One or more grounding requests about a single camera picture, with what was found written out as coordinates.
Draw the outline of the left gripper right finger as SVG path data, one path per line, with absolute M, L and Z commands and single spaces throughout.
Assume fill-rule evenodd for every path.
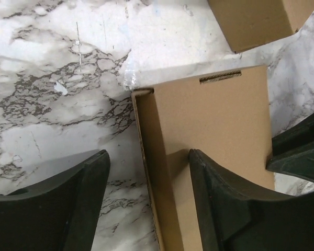
M 290 196 L 189 152 L 203 250 L 314 250 L 314 191 Z

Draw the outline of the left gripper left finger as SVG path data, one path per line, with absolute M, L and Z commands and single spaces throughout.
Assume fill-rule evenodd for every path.
M 109 171 L 109 154 L 101 150 L 0 195 L 0 250 L 91 250 Z

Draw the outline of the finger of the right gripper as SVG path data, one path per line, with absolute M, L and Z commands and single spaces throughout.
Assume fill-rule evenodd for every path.
M 272 157 L 266 169 L 314 183 L 314 141 Z
M 297 125 L 272 138 L 273 156 L 314 141 L 314 113 Z

